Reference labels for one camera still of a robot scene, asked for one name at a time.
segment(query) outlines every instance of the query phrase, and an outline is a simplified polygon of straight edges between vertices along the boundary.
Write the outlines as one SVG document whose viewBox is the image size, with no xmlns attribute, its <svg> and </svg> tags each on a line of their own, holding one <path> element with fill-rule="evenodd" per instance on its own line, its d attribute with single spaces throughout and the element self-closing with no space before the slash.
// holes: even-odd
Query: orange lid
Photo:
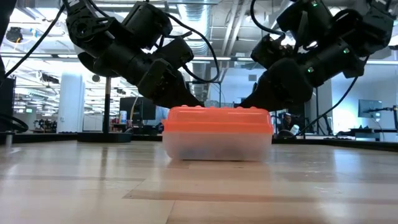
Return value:
<svg viewBox="0 0 398 224">
<path fill-rule="evenodd" d="M 164 120 L 165 132 L 267 133 L 274 129 L 268 111 L 255 107 L 179 106 Z"/>
</svg>

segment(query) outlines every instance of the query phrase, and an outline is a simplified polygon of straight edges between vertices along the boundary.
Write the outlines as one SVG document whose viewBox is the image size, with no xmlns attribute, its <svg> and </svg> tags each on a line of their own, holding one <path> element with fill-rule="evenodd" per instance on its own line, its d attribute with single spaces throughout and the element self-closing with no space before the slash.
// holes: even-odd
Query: translucent plastic box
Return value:
<svg viewBox="0 0 398 224">
<path fill-rule="evenodd" d="M 260 161 L 271 148 L 268 111 L 257 108 L 172 108 L 163 144 L 174 159 Z"/>
</svg>

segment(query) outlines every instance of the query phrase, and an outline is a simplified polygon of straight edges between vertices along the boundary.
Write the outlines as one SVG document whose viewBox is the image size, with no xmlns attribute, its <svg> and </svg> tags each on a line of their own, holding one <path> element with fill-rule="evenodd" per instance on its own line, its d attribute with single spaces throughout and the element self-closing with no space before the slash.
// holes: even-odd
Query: ductwork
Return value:
<svg viewBox="0 0 398 224">
<path fill-rule="evenodd" d="M 197 31 L 202 33 L 207 39 L 209 39 L 211 15 L 211 7 L 209 5 L 181 4 L 178 5 L 178 10 L 180 12 L 182 22 L 196 29 Z M 197 40 L 188 42 L 188 45 L 192 49 L 194 55 L 208 54 L 208 46 L 204 41 L 202 41 L 199 35 L 192 34 L 189 39 Z M 206 77 L 206 64 L 194 63 L 192 72 L 200 78 L 210 79 L 210 77 Z M 194 85 L 194 90 L 194 94 L 199 100 L 206 100 L 208 90 L 207 85 Z"/>
</svg>

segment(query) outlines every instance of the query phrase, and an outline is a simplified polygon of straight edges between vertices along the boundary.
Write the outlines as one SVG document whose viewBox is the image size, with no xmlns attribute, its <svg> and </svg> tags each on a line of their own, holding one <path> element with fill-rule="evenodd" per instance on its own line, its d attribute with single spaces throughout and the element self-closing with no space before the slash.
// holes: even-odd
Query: wooden surface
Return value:
<svg viewBox="0 0 398 224">
<path fill-rule="evenodd" d="M 0 223 L 398 223 L 398 154 L 171 161 L 161 142 L 15 144 L 0 147 Z"/>
</svg>

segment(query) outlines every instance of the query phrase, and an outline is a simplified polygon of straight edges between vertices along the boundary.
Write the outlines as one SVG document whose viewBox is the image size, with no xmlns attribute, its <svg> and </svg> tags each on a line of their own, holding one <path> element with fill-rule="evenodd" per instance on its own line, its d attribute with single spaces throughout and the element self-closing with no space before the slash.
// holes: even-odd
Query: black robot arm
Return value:
<svg viewBox="0 0 398 224">
<path fill-rule="evenodd" d="M 314 87 L 341 72 L 346 78 L 362 76 L 366 61 L 360 58 L 387 47 L 391 39 L 390 2 L 370 1 L 363 16 L 344 9 L 333 17 L 322 0 L 295 1 L 277 19 L 295 38 L 295 47 L 281 46 L 284 35 L 276 40 L 267 35 L 256 45 L 251 57 L 267 71 L 241 106 L 281 110 L 310 100 Z M 307 51 L 298 53 L 299 47 Z"/>
<path fill-rule="evenodd" d="M 63 0 L 72 42 L 84 50 L 78 55 L 93 73 L 106 77 L 122 76 L 137 86 L 144 97 L 167 108 L 201 103 L 186 89 L 180 67 L 193 59 L 187 43 L 177 37 L 153 54 L 158 38 L 172 31 L 169 18 L 147 2 L 136 2 L 128 16 L 97 17 L 88 0 Z"/>
</svg>

